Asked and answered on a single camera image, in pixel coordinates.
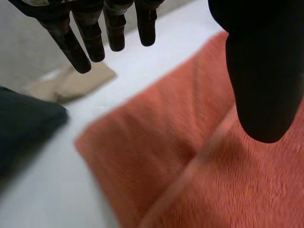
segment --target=towel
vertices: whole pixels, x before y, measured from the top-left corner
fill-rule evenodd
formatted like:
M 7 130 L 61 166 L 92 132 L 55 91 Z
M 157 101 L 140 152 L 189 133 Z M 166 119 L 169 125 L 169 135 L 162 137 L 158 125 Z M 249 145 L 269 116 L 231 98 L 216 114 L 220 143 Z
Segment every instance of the towel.
M 304 227 L 304 104 L 280 141 L 250 138 L 237 116 L 227 36 L 76 139 L 121 227 Z
M 72 66 L 63 66 L 55 78 L 34 82 L 25 94 L 64 104 L 87 95 L 115 76 L 116 73 L 105 63 L 94 64 L 85 74 L 77 72 Z

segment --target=glove finger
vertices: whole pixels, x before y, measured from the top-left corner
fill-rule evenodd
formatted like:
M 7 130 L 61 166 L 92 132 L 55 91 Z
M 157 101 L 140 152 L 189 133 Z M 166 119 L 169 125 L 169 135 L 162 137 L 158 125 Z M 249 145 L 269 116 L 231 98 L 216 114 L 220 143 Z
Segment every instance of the glove finger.
M 230 34 L 227 67 L 244 130 L 265 143 L 291 126 L 304 93 L 304 4 L 256 31 Z
M 103 0 L 80 0 L 73 2 L 72 6 L 73 17 L 93 62 L 101 62 L 105 58 L 98 24 L 103 5 Z
M 112 51 L 124 49 L 124 26 L 126 20 L 124 13 L 132 6 L 133 0 L 105 0 L 104 19 Z
M 56 21 L 39 20 L 39 22 L 48 30 L 51 37 L 79 73 L 84 74 L 91 70 L 91 63 L 69 25 L 69 16 Z
M 162 3 L 163 0 L 135 0 L 139 37 L 145 47 L 155 43 L 156 9 Z

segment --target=black object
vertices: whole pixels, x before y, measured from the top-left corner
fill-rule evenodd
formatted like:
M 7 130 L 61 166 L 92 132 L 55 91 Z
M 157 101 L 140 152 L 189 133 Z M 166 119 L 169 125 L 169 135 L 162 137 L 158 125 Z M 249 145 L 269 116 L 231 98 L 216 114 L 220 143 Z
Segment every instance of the black object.
M 0 87 L 0 178 L 6 177 L 25 149 L 41 143 L 67 122 L 67 111 Z
M 164 0 L 135 0 L 139 37 L 145 47 L 155 43 L 156 9 L 163 2 Z
M 104 19 L 108 40 L 112 51 L 124 49 L 124 13 L 132 6 L 134 0 L 105 0 Z
M 39 22 L 48 30 L 51 37 L 79 73 L 84 74 L 91 70 L 91 63 L 69 25 L 69 15 L 54 21 L 39 20 Z
M 103 0 L 82 0 L 72 4 L 73 17 L 93 62 L 101 62 L 105 58 L 101 29 L 98 24 L 103 6 Z
M 289 129 L 304 93 L 304 1 L 209 0 L 229 32 L 226 58 L 237 113 L 265 143 Z

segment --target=beige cloth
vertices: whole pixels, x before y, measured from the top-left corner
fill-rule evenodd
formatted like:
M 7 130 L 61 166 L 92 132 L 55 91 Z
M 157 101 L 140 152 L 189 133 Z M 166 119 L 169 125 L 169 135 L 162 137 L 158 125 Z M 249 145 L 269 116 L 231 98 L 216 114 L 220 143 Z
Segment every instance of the beige cloth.
M 94 64 L 85 74 L 78 73 L 72 66 L 63 67 L 56 78 L 35 82 L 25 93 L 63 104 L 85 96 L 115 76 L 116 73 L 104 63 Z

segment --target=floor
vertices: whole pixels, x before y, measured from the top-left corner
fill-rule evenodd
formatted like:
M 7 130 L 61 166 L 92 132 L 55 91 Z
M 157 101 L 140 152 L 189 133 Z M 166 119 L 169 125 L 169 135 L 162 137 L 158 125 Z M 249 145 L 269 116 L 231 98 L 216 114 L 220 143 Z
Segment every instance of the floor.
M 165 0 L 158 9 L 158 15 L 164 15 L 190 1 Z M 19 90 L 30 81 L 68 63 L 48 32 L 35 19 L 23 15 L 7 0 L 0 1 L 0 9 L 0 85 Z M 125 16 L 125 30 L 135 30 L 134 6 L 128 9 Z M 102 31 L 105 31 L 103 16 L 99 20 Z M 71 27 L 83 45 L 73 19 Z M 103 42 L 107 43 L 105 32 Z

